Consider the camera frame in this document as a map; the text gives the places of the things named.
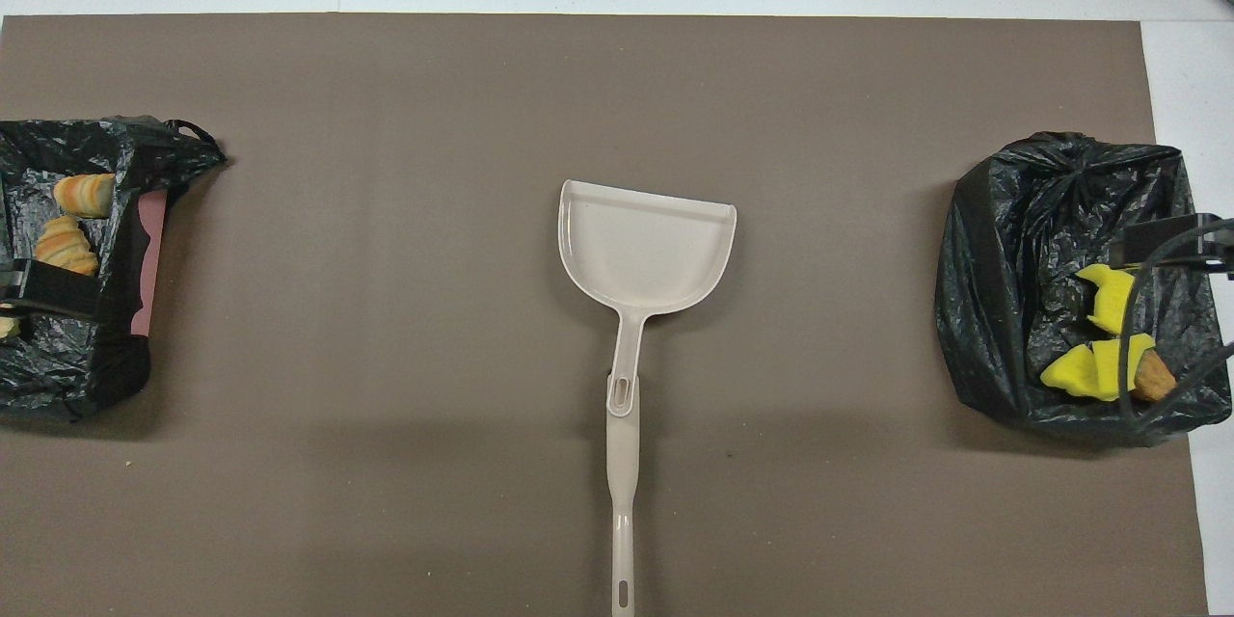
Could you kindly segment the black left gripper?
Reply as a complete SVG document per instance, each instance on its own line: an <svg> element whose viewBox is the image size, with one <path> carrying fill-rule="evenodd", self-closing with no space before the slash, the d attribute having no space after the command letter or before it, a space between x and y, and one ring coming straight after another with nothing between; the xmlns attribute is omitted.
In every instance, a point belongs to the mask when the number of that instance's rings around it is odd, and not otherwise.
<svg viewBox="0 0 1234 617"><path fill-rule="evenodd" d="M101 279L27 258L1 262L1 310L17 312L25 297L26 313L49 313L95 321Z"/></svg>

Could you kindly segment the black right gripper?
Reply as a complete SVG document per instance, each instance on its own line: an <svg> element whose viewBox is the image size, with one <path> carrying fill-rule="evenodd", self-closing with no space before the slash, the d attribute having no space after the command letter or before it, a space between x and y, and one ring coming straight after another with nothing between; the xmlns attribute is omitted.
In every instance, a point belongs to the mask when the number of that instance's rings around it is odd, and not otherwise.
<svg viewBox="0 0 1234 617"><path fill-rule="evenodd" d="M1114 237L1108 265L1114 269L1140 269L1162 244L1198 227L1212 227L1199 236L1190 236L1181 246L1169 251L1160 267L1190 267L1209 275L1225 275L1233 280L1233 218L1215 213L1185 213L1167 218L1150 218L1123 227Z"/></svg>

